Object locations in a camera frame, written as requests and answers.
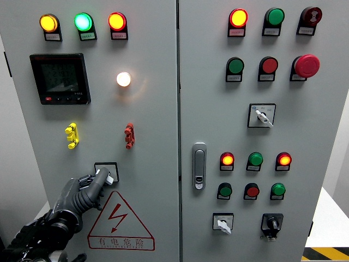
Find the warning sign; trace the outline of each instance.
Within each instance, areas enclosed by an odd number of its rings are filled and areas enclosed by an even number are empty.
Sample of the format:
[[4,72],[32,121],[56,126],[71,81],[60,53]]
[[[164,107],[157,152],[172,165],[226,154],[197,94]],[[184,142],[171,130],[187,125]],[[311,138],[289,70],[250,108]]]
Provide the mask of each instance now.
[[155,250],[154,237],[117,191],[110,194],[87,238],[91,249]]

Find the gray metal panel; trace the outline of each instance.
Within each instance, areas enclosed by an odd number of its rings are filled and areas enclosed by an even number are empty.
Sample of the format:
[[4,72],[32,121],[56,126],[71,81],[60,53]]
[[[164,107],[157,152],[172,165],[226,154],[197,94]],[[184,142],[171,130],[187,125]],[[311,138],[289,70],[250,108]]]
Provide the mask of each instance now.
[[[129,40],[112,41],[108,16],[122,12]],[[79,41],[74,16],[89,13],[98,40]],[[42,14],[61,23],[63,42],[45,42]],[[86,252],[97,261],[179,260],[177,40],[175,1],[1,1],[0,32],[8,55],[29,136],[52,205],[71,177],[94,172],[95,162],[118,162],[118,190],[155,238],[155,251],[91,250],[87,234],[99,212],[83,215],[84,229],[69,243],[69,255]],[[91,104],[42,106],[29,55],[73,53],[85,56]],[[128,88],[116,75],[126,71]],[[67,148],[65,128],[76,122],[80,143]],[[126,125],[135,127],[136,144],[125,149]],[[132,227],[127,219],[126,227]]]
[[[296,36],[304,8],[323,11],[315,36]],[[201,1],[182,0],[180,17],[180,84],[182,127],[183,261],[300,261],[336,130],[348,91],[348,1]],[[271,7],[282,8],[280,37],[261,37]],[[249,14],[246,37],[227,39],[230,12]],[[317,75],[289,82],[292,61],[313,53],[321,61]],[[225,83],[229,58],[245,63],[243,82]],[[275,82],[257,82],[265,56],[279,61]],[[247,129],[250,103],[275,103],[274,128]],[[191,148],[207,145],[206,188],[191,186]],[[231,151],[233,172],[219,171],[219,157]],[[245,171],[252,152],[261,152],[260,172]],[[275,158],[287,151],[289,172],[275,172]],[[217,200],[220,183],[229,182],[231,200]],[[256,201],[243,200],[244,187],[258,184]],[[285,200],[270,201],[271,186],[286,186]],[[233,212],[232,235],[212,230],[213,212]],[[282,213],[276,242],[260,239],[264,213]]]

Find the indicator light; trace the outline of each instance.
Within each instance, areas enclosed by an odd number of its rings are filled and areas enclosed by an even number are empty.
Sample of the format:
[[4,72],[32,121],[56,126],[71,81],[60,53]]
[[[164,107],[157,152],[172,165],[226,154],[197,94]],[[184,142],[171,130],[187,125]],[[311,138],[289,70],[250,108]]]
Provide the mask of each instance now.
[[131,76],[127,72],[121,72],[117,75],[116,82],[122,87],[127,87],[131,83]]
[[260,61],[258,71],[258,82],[268,82],[275,80],[275,73],[279,66],[278,60],[271,56],[266,56]]
[[233,189],[229,183],[222,183],[218,187],[217,199],[229,200]]
[[108,18],[111,40],[128,40],[127,20],[124,14],[115,12]]
[[293,60],[290,81],[306,81],[307,78],[314,76],[320,69],[320,60],[307,54],[299,56]]
[[270,190],[270,200],[284,199],[285,192],[286,192],[286,188],[284,184],[282,183],[273,184]]
[[57,29],[57,27],[58,27],[57,18],[54,15],[51,15],[51,14],[43,15],[40,18],[40,26],[42,27],[42,29],[45,32],[51,33],[53,31],[55,31]]
[[61,27],[55,15],[45,14],[40,17],[39,23],[44,31],[45,41],[62,41]]
[[74,18],[75,26],[80,31],[88,31],[92,27],[92,19],[86,13],[77,14]]
[[231,11],[228,22],[228,37],[244,37],[248,14],[245,9]]
[[220,156],[220,171],[234,170],[234,155],[230,152],[225,152]]
[[262,36],[278,37],[285,13],[281,8],[270,8],[264,16]]
[[319,7],[305,8],[299,18],[297,34],[313,36],[321,18],[322,11]]
[[226,82],[242,82],[242,73],[245,64],[238,57],[232,57],[228,60],[225,73]]
[[263,157],[260,153],[254,152],[249,155],[247,160],[246,170],[247,171],[260,171],[263,163]]
[[282,152],[276,157],[275,171],[289,171],[292,157],[287,152]]
[[256,200],[260,189],[256,183],[248,183],[245,186],[244,200]]
[[108,23],[111,29],[115,31],[120,31],[126,26],[126,17],[119,12],[112,13],[109,16]]
[[87,13],[79,13],[74,18],[74,24],[81,41],[97,40],[92,17]]
[[230,23],[234,27],[243,27],[248,20],[248,14],[244,9],[235,9],[230,14]]

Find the robotic hand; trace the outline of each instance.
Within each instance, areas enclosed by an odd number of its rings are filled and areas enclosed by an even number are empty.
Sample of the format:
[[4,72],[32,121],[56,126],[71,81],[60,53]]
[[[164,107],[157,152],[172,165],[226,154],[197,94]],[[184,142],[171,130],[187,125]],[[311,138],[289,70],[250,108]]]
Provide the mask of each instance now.
[[[64,251],[69,240],[82,229],[82,214],[95,207],[101,210],[99,197],[103,185],[112,184],[106,168],[95,176],[72,178],[63,188],[55,207],[41,218],[25,225],[0,254],[1,262],[67,262]],[[86,260],[81,254],[74,262]]]

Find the lightning bolt symbol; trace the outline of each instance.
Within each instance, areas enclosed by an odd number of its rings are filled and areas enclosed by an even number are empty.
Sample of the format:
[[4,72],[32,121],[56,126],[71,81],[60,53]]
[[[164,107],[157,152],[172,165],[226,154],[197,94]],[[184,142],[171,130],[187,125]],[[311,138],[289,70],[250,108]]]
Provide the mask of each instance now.
[[123,214],[123,215],[119,215],[119,216],[114,216],[115,213],[119,210],[120,207],[121,207],[121,204],[117,204],[116,207],[114,208],[113,212],[111,212],[111,214],[110,214],[110,216],[109,216],[109,218],[108,218],[108,220],[110,220],[110,219],[122,217],[121,220],[119,221],[119,223],[118,223],[114,228],[111,229],[111,233],[114,233],[114,232],[117,230],[116,228],[120,225],[120,223],[122,222],[122,220],[124,220],[125,217],[127,216],[127,214]]

